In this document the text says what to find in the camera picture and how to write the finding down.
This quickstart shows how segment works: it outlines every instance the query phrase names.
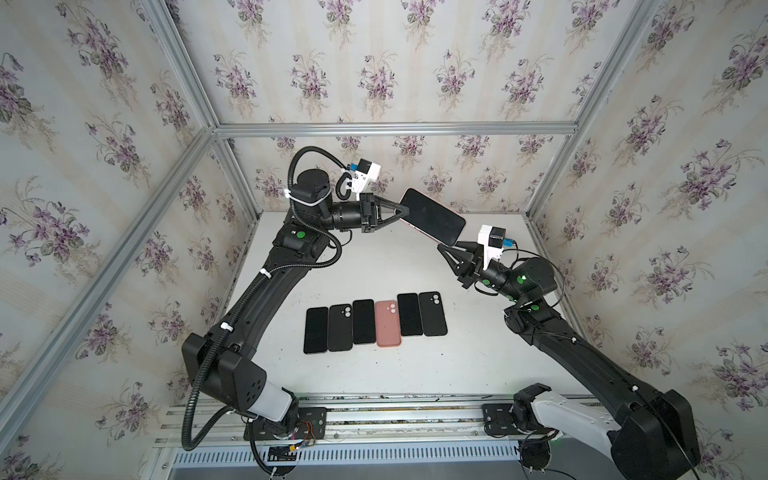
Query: white table surface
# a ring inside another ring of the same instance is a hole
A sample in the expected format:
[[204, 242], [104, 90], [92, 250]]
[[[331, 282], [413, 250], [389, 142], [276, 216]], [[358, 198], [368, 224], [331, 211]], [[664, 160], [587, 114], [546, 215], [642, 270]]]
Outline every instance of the white table surface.
[[[263, 266], [285, 217], [265, 212], [260, 220], [230, 308]], [[465, 214], [460, 240], [477, 241], [484, 223], [507, 229], [520, 248], [534, 250], [523, 217]], [[339, 233], [344, 242], [349, 234]], [[562, 394], [588, 394], [565, 369], [529, 346], [504, 324], [509, 301], [464, 290], [437, 251], [437, 243], [401, 222], [374, 233], [354, 233], [338, 263], [310, 270], [266, 328], [253, 361], [278, 386], [305, 393], [511, 394], [541, 382]], [[333, 255], [326, 250], [321, 260]], [[509, 265], [515, 254], [502, 261]], [[398, 347], [355, 345], [347, 352], [303, 353], [306, 310], [354, 300], [394, 300], [398, 293], [438, 291], [446, 336], [403, 337]], [[555, 293], [548, 296], [550, 303]]]

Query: smartphone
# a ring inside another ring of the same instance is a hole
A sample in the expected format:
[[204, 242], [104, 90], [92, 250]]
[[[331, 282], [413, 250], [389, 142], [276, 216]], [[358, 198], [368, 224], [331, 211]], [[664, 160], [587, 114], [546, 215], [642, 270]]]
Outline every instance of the smartphone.
[[448, 333], [445, 324], [445, 312], [442, 309], [442, 297], [439, 292], [419, 294], [419, 308], [422, 312], [424, 335], [441, 336]]
[[328, 350], [344, 352], [352, 349], [352, 306], [348, 303], [328, 309]]
[[400, 344], [400, 318], [395, 300], [376, 302], [376, 345]]
[[306, 311], [304, 326], [304, 353], [323, 353], [328, 350], [328, 307]]
[[419, 296], [415, 293], [400, 293], [397, 296], [397, 306], [400, 308], [400, 335], [423, 335]]
[[352, 341], [355, 345], [366, 345], [376, 341], [376, 315], [373, 300], [352, 302]]
[[456, 244], [467, 224], [461, 215], [412, 188], [406, 190], [400, 203], [409, 208], [402, 221], [449, 247]]

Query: white cable tie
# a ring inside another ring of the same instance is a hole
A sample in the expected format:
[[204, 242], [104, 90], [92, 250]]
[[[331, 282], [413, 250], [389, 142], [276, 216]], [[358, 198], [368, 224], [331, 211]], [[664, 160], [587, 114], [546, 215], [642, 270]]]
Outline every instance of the white cable tie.
[[323, 200], [325, 200], [326, 198], [328, 198], [328, 196], [329, 196], [330, 194], [331, 194], [331, 189], [329, 188], [329, 189], [328, 189], [328, 193], [325, 195], [325, 197], [321, 198], [321, 199], [320, 199], [320, 200], [318, 200], [317, 202], [314, 202], [313, 204], [308, 204], [307, 202], [305, 202], [305, 201], [303, 201], [303, 200], [299, 200], [298, 198], [295, 198], [295, 197], [291, 197], [291, 196], [290, 196], [290, 190], [288, 190], [287, 188], [283, 188], [283, 196], [285, 196], [285, 198], [289, 198], [289, 199], [291, 199], [291, 200], [293, 200], [293, 201], [295, 201], [295, 202], [299, 202], [299, 203], [300, 203], [300, 204], [302, 204], [302, 205], [307, 205], [308, 207], [314, 207], [315, 205], [320, 205], [320, 202], [322, 202]]

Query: black smartphone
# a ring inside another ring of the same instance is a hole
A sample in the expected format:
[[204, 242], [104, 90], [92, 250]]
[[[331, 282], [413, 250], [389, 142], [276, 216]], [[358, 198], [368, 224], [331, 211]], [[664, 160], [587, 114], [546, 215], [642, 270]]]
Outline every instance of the black smartphone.
[[419, 294], [419, 308], [422, 312], [424, 335], [441, 336], [448, 333], [445, 324], [445, 312], [442, 309], [442, 297], [438, 292]]
[[467, 224], [461, 215], [412, 188], [406, 190], [400, 203], [409, 208], [402, 221], [449, 247], [456, 244]]
[[352, 341], [355, 345], [366, 345], [376, 341], [376, 314], [373, 300], [352, 302]]
[[423, 335], [419, 296], [415, 293], [400, 293], [397, 296], [397, 304], [400, 307], [400, 335]]
[[323, 353], [326, 350], [328, 350], [328, 307], [307, 309], [304, 353]]
[[328, 309], [328, 350], [343, 352], [352, 349], [352, 306], [348, 303]]

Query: ventilation grille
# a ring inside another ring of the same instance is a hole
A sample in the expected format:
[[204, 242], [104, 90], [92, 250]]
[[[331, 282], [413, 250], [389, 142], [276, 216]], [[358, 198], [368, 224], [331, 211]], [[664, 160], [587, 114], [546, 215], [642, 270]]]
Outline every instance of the ventilation grille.
[[[270, 462], [269, 447], [258, 446], [267, 465], [365, 465], [426, 462], [487, 462], [519, 460], [516, 441], [397, 442], [373, 444], [315, 445], [299, 450], [295, 462]], [[174, 468], [242, 467], [255, 465], [250, 447], [199, 447], [194, 452], [179, 452]]]

